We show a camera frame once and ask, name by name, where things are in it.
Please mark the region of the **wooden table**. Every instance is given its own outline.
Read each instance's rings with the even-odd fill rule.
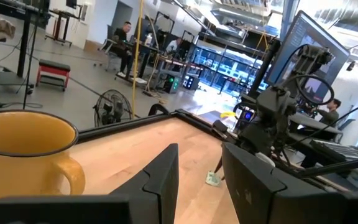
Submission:
[[[84,194],[108,194],[133,177],[169,144],[179,146],[175,223],[238,223],[226,184],[205,183],[222,154],[221,141],[178,119],[141,126],[70,149],[85,172]],[[64,183],[62,192],[68,192]]]

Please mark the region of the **yellow mug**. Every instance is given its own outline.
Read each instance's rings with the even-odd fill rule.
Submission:
[[[65,176],[71,194],[82,194],[82,166],[67,149],[77,142],[74,125],[37,111],[0,111],[0,198],[56,195]]]

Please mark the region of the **man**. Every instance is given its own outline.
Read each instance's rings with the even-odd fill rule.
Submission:
[[[320,122],[323,124],[331,125],[334,121],[336,121],[339,118],[339,114],[336,111],[340,106],[342,102],[338,99],[333,99],[331,102],[327,104],[327,111],[320,110],[320,109],[314,109],[319,114],[321,114],[322,118],[320,119]]]
[[[177,38],[176,40],[171,41],[168,44],[168,47],[165,49],[165,51],[167,51],[167,53],[176,51],[180,43],[181,43],[181,38]]]
[[[117,54],[118,57],[121,58],[121,66],[119,68],[118,75],[125,76],[124,70],[128,66],[128,71],[131,69],[129,68],[129,63],[132,60],[132,54],[128,47],[126,47],[125,42],[127,41],[127,33],[131,31],[132,24],[130,22],[125,22],[122,29],[116,29],[113,36],[113,41],[117,42],[116,45],[113,46],[112,51]]]

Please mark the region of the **concrete floor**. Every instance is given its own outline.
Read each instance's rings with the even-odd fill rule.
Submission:
[[[13,46],[17,45],[21,39],[22,21],[8,18],[17,27],[16,36],[13,40],[8,40],[5,43],[0,43],[0,59],[13,51]],[[69,48],[61,46],[54,41],[44,40],[45,31],[38,29],[35,39],[34,57],[45,60],[53,60],[60,63],[65,63],[71,67],[71,77],[73,80],[69,81],[66,92],[62,92],[61,88],[55,86],[48,86],[41,84],[34,89],[32,95],[27,98],[28,103],[38,103],[43,107],[39,110],[55,114],[72,122],[79,130],[94,127],[92,107],[96,103],[99,96],[89,89],[97,93],[103,93],[110,89],[120,91],[124,96],[132,101],[132,86],[124,80],[114,80],[115,72],[106,72],[103,67],[93,67],[95,62],[105,61],[103,55],[95,55],[84,52],[82,49],[72,46]],[[17,62],[19,59],[19,50],[14,50],[12,55],[2,60],[0,65],[17,70]],[[27,66],[29,58],[26,58],[25,75],[27,74]],[[34,60],[31,63],[30,81],[35,82],[36,73],[38,69],[38,61]],[[0,86],[0,102],[12,103],[23,102],[24,87],[15,94],[18,87],[16,86]],[[183,108],[185,110],[194,112],[196,114],[203,114],[212,110],[228,111],[234,106],[235,98],[231,98],[226,94],[218,95],[215,89],[208,89],[207,91],[189,91],[181,89],[177,94],[169,95],[163,94],[162,97],[168,102],[165,104],[170,111]],[[158,100],[142,94],[142,89],[137,88],[135,91],[135,113],[141,117],[147,116],[149,108],[158,103]],[[22,105],[17,104],[7,109],[22,108]]]

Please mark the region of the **stool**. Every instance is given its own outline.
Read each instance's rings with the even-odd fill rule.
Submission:
[[[70,78],[70,70],[71,68],[69,65],[40,59],[38,74],[37,74],[37,82],[35,83],[35,86],[38,86],[39,83],[45,83],[49,85],[61,86],[63,87],[63,91],[65,91],[67,88],[68,80]],[[54,75],[62,75],[66,78],[64,79],[64,78],[51,77],[49,75],[41,75],[41,72],[48,72]],[[62,82],[62,84],[43,82],[41,78],[48,78],[51,80],[60,81]]]

